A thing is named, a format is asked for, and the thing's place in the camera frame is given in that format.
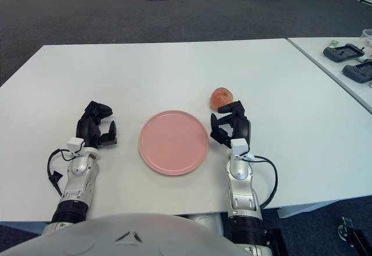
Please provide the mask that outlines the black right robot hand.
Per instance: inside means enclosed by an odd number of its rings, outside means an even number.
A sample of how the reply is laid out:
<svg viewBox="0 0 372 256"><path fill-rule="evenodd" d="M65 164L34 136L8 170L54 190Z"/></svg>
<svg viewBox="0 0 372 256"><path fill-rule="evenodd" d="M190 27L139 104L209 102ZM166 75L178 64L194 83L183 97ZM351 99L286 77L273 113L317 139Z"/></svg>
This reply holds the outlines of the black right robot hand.
<svg viewBox="0 0 372 256"><path fill-rule="evenodd" d="M212 131L210 136L219 144L232 149L231 141L239 138L244 138L248 144L251 139L251 123L245 116L245 109L241 101L234 101L217 109L220 114L227 114L218 119L214 113L211 114L210 124ZM221 125L229 125L232 128L232 134L222 129Z"/></svg>

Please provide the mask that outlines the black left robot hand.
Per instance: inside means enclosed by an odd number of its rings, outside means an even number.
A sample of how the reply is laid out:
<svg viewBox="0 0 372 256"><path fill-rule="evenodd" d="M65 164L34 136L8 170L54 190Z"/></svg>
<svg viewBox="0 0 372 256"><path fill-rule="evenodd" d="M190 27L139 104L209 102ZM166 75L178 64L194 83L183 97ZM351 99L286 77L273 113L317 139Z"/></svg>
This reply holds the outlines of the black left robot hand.
<svg viewBox="0 0 372 256"><path fill-rule="evenodd" d="M77 123L76 137L84 140L85 147L98 148L117 144L116 124L110 123L109 131L102 134L99 125L101 120L113 114L112 109L104 104L91 101Z"/></svg>

